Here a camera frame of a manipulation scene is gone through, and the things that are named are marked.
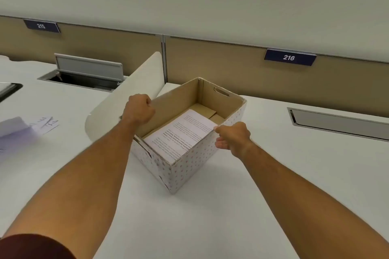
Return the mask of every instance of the navy blue label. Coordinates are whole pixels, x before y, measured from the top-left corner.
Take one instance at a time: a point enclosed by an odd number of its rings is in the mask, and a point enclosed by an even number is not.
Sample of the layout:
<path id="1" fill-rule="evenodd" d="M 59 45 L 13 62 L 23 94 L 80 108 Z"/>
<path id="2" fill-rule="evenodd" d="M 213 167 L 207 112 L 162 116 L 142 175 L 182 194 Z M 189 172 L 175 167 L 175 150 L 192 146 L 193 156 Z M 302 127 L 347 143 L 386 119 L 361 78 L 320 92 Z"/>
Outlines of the navy blue label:
<path id="1" fill-rule="evenodd" d="M 273 60 L 275 62 L 312 66 L 315 61 L 315 58 L 316 55 L 311 54 L 268 49 L 266 50 L 264 59 Z"/>
<path id="2" fill-rule="evenodd" d="M 60 28 L 58 28 L 57 23 L 53 23 L 51 21 L 32 21 L 32 20 L 23 20 L 23 21 L 25 22 L 27 28 L 32 30 L 60 33 Z"/>

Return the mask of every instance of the maroon sleeve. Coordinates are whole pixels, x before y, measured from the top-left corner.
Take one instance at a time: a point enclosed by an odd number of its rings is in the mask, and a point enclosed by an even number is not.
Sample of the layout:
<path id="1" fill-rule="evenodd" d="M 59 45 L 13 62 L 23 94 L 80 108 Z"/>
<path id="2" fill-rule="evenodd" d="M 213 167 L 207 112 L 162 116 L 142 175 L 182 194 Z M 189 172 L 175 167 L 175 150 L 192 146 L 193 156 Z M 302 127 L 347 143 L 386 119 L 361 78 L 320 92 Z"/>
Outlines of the maroon sleeve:
<path id="1" fill-rule="evenodd" d="M 12 235 L 0 240 L 1 259 L 75 259 L 73 254 L 52 238 L 41 235 Z"/>

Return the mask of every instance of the stack of papers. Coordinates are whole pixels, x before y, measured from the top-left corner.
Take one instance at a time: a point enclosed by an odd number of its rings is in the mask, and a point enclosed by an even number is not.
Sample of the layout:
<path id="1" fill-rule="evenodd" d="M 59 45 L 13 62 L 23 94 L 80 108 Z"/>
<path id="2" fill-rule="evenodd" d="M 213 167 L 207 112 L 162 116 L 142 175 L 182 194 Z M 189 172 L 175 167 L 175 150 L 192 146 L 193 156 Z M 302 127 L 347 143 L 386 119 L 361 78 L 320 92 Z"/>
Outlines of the stack of papers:
<path id="1" fill-rule="evenodd" d="M 144 141 L 170 164 L 206 137 L 216 126 L 194 110 L 187 110 Z"/>
<path id="2" fill-rule="evenodd" d="M 28 124 L 20 117 L 0 122 L 0 161 L 6 154 L 31 144 L 58 126 L 58 120 L 53 117 L 42 117 Z"/>

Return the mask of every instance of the forearm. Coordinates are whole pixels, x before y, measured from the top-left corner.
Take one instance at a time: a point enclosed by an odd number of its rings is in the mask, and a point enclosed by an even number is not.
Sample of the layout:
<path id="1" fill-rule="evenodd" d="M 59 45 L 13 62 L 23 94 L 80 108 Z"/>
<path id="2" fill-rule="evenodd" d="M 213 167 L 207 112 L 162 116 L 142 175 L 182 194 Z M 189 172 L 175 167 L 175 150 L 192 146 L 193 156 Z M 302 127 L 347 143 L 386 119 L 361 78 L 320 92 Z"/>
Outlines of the forearm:
<path id="1" fill-rule="evenodd" d="M 300 258 L 388 258 L 389 245 L 367 223 L 258 146 L 242 161 Z"/>
<path id="2" fill-rule="evenodd" d="M 27 203 L 5 236 L 38 233 L 69 247 L 78 259 L 91 258 L 114 217 L 134 133 L 133 125 L 118 124 L 66 164 Z M 84 243 L 77 241 L 82 237 L 93 246 L 72 250 Z"/>

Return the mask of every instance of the white wall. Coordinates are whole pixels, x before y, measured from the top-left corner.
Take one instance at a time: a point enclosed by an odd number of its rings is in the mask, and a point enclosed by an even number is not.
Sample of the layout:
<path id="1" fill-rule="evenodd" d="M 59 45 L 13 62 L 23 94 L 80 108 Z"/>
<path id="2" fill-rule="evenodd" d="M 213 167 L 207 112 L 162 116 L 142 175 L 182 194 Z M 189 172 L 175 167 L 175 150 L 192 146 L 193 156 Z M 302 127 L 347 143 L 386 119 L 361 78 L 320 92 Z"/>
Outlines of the white wall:
<path id="1" fill-rule="evenodd" d="M 389 0 L 0 0 L 0 14 L 389 61 Z"/>

